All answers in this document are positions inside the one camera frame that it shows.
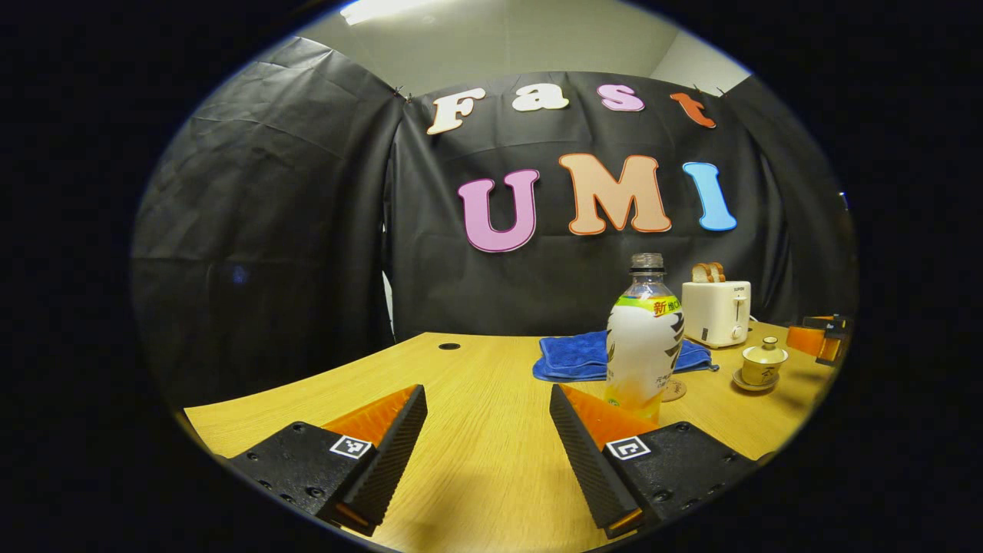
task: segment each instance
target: white toaster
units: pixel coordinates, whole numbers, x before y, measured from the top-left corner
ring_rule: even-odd
[[[683,334],[708,347],[725,347],[747,340],[751,314],[751,282],[684,282]]]

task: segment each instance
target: table surface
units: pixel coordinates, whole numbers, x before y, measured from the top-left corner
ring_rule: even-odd
[[[756,460],[795,434],[834,370],[788,349],[772,389],[738,388],[732,375],[741,351],[765,336],[784,347],[787,334],[765,323],[750,327],[745,343],[711,350],[719,371],[673,375],[687,392],[663,403],[660,423],[689,421]],[[437,347],[445,342],[461,347]],[[552,383],[532,376],[540,356],[536,337],[428,333],[305,380],[185,412],[213,453],[233,457],[293,421],[321,426],[422,384],[427,420],[369,539],[407,552],[585,551],[610,540],[591,519],[549,417]],[[599,397],[605,383],[570,386]]]

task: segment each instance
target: green label band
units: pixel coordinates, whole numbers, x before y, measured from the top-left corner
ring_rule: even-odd
[[[656,317],[675,313],[680,309],[679,300],[675,296],[659,296],[648,299],[639,299],[637,296],[621,296],[614,305],[641,307],[646,311],[651,311]]]

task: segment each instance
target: black backdrop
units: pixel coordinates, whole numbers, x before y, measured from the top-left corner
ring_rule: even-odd
[[[165,394],[254,394],[393,344],[382,174],[401,98],[291,38],[210,95],[136,217],[132,290]]]
[[[569,105],[513,109],[515,92],[536,83],[560,86]],[[645,108],[607,109],[596,92],[605,84],[628,86]],[[478,87],[487,95],[474,101],[460,127],[427,134],[436,98]],[[805,131],[786,121],[777,98],[757,83],[738,88],[734,95],[740,100],[731,102],[728,95],[717,98],[640,77],[557,72],[468,83],[413,98],[403,109],[386,176],[396,338],[427,331],[562,336],[600,330],[630,282],[631,254],[648,251],[663,254],[665,282],[677,294],[695,263],[722,263],[729,279],[751,282],[751,313],[762,321],[788,324],[803,315],[852,314],[855,245],[840,186]],[[693,122],[670,98],[679,92],[701,102],[716,127]],[[572,234],[574,191],[557,160],[575,153],[594,155],[615,179],[630,155],[653,157],[671,229],[639,232],[628,224],[619,231],[608,223],[601,234]],[[735,229],[700,226],[700,198],[682,170],[691,161],[719,170]],[[475,248],[465,236],[458,187],[494,180],[491,226],[505,230],[515,224],[516,209],[502,177],[520,169],[540,174],[533,188],[535,233],[513,251]],[[629,218],[634,214],[632,208]]]

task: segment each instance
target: blue towel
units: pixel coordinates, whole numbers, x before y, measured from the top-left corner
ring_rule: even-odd
[[[533,365],[533,376],[548,382],[587,382],[607,377],[607,331],[586,333],[573,337],[542,338],[543,356]],[[717,370],[712,364],[710,350],[688,339],[676,360],[674,373]]]

